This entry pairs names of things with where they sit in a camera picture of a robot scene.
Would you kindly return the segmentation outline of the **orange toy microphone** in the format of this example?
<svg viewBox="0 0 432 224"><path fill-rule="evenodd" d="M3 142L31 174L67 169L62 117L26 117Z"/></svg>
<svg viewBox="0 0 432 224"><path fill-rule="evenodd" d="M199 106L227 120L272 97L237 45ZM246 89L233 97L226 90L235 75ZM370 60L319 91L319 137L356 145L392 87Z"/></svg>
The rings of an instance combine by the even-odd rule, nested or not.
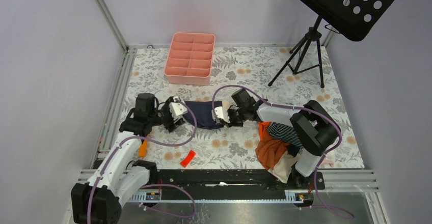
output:
<svg viewBox="0 0 432 224"><path fill-rule="evenodd" d="M141 146L138 149L139 158L144 158L147 155L147 145L148 145L147 140L143 140Z"/></svg>

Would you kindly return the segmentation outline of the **navy underwear beige waistband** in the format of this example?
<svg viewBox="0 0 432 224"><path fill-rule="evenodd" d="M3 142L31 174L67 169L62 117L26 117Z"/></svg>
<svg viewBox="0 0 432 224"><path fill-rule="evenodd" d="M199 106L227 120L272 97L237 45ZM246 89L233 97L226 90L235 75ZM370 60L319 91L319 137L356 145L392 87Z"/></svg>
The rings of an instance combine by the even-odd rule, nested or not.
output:
<svg viewBox="0 0 432 224"><path fill-rule="evenodd" d="M195 115L197 127L201 129L216 130L223 128L222 123L217 123L212 117L212 102L185 101L185 104Z"/></svg>

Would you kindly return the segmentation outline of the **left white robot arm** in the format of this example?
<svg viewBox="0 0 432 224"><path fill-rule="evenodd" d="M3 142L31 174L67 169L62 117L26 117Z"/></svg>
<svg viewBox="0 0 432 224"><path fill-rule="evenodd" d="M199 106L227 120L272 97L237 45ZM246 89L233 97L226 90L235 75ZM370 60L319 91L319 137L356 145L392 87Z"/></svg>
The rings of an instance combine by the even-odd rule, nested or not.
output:
<svg viewBox="0 0 432 224"><path fill-rule="evenodd" d="M138 163L129 173L126 167L155 126L172 132L183 124L187 107L178 96L160 103L155 95L138 94L135 107L120 124L119 134L98 169L85 183L71 190L72 218L75 223L118 223L122 208L143 186L157 185L157 173L147 163Z"/></svg>

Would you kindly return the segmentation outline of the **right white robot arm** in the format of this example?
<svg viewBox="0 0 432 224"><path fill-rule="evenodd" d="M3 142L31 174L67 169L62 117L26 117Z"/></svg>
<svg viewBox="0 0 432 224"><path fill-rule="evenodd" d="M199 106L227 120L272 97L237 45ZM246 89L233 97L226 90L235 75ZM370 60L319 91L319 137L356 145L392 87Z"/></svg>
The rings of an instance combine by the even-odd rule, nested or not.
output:
<svg viewBox="0 0 432 224"><path fill-rule="evenodd" d="M289 181L299 189L313 184L313 175L326 155L340 144L342 133L335 120L315 100L293 105L268 101L252 90L237 85L234 107L217 106L211 113L217 123L242 127L245 121L258 124L258 161L277 180Z"/></svg>

